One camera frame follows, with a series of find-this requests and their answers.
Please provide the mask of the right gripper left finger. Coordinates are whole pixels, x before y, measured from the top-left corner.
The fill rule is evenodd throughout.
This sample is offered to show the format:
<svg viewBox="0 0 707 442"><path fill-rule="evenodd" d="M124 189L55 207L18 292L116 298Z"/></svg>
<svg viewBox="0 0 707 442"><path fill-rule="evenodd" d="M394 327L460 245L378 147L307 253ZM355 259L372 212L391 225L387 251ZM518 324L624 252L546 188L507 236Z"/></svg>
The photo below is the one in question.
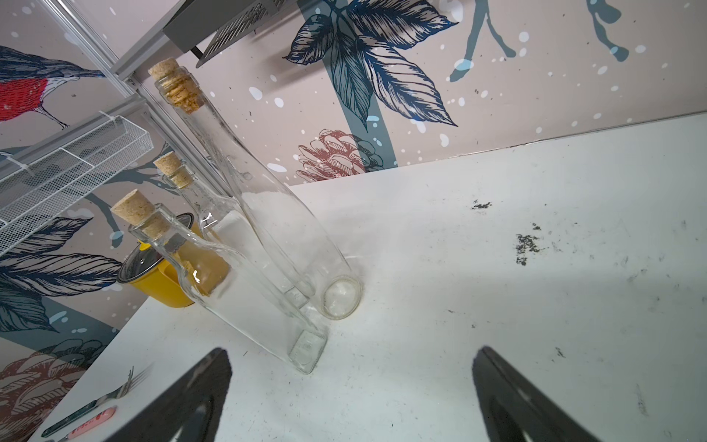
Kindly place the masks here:
<svg viewBox="0 0 707 442"><path fill-rule="evenodd" d="M214 441L231 377L228 352L215 348L108 440Z"/></svg>

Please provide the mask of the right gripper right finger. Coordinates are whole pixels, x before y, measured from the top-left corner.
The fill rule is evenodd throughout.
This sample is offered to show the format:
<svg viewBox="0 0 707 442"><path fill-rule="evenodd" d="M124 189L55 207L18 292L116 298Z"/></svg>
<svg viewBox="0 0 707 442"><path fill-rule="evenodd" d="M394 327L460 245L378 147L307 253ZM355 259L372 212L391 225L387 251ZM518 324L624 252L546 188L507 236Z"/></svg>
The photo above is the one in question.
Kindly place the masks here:
<svg viewBox="0 0 707 442"><path fill-rule="evenodd" d="M471 373L489 440L598 442L490 346Z"/></svg>

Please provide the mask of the square glass bottle cork stopper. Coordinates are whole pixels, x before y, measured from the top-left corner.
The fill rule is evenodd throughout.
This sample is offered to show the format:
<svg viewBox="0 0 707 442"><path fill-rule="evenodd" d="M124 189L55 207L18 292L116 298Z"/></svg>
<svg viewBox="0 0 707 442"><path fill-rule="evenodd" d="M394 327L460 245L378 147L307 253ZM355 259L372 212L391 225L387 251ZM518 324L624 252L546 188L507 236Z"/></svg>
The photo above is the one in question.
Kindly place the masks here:
<svg viewBox="0 0 707 442"><path fill-rule="evenodd" d="M174 267L189 299L297 371L313 371L327 332L240 252L201 238L163 204L152 204L137 190L115 203L112 213Z"/></svg>

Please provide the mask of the square glass bottle with cork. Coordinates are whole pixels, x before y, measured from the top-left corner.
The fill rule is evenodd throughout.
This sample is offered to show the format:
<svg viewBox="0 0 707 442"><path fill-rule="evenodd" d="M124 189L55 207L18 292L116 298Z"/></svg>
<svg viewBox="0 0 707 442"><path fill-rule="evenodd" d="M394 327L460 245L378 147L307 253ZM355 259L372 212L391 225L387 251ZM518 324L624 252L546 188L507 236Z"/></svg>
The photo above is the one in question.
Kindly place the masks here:
<svg viewBox="0 0 707 442"><path fill-rule="evenodd" d="M165 181L175 187L193 208L199 231L205 239L242 253L296 308L301 309L309 302L301 292L304 285L293 283L275 264L235 199L209 188L174 152L159 157L154 164L164 174Z"/></svg>

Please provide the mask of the round glass bottle cork stopper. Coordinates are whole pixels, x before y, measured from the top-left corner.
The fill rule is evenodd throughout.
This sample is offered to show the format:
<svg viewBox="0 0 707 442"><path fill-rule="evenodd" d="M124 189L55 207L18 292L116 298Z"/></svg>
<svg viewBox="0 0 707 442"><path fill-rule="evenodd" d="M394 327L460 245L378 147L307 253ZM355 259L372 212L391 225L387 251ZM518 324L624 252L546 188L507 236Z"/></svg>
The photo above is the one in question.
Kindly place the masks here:
<svg viewBox="0 0 707 442"><path fill-rule="evenodd" d="M363 285L309 208L244 147L186 68L169 58L149 73L223 174L283 276L327 319L349 317Z"/></svg>

